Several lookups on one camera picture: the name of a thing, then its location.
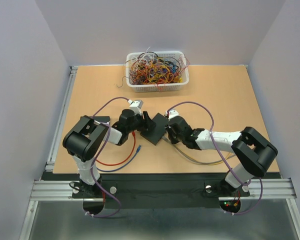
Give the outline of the black network switch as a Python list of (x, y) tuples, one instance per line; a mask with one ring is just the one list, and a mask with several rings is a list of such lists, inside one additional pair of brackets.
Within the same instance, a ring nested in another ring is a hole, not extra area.
[(155, 123), (156, 127), (154, 130), (142, 130), (140, 135), (145, 138), (148, 142), (156, 146), (161, 138), (166, 133), (166, 126), (168, 125), (168, 119), (157, 113), (153, 118), (151, 118)]
[(110, 124), (111, 122), (110, 116), (93, 116), (92, 119), (98, 124), (99, 123)]

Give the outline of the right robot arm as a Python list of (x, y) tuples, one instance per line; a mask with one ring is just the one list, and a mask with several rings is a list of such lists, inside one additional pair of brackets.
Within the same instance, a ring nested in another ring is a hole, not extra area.
[(223, 151), (236, 155), (239, 164), (214, 186), (225, 195), (232, 195), (253, 177), (263, 178), (278, 155), (277, 148), (249, 126), (242, 131), (216, 132), (191, 128), (183, 117), (175, 115), (168, 118), (165, 129), (174, 145), (183, 143), (192, 150), (216, 150), (219, 154)]

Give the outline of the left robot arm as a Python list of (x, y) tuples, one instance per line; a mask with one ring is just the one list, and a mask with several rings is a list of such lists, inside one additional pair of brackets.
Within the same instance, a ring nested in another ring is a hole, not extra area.
[(84, 115), (64, 137), (62, 146), (70, 154), (78, 168), (81, 187), (79, 192), (85, 192), (90, 197), (101, 193), (101, 184), (95, 180), (100, 174), (95, 165), (95, 156), (100, 145), (110, 142), (121, 146), (127, 141), (130, 133), (152, 133), (157, 126), (147, 111), (141, 114), (131, 109), (122, 110), (118, 121), (112, 126), (107, 123), (97, 123), (92, 117)]

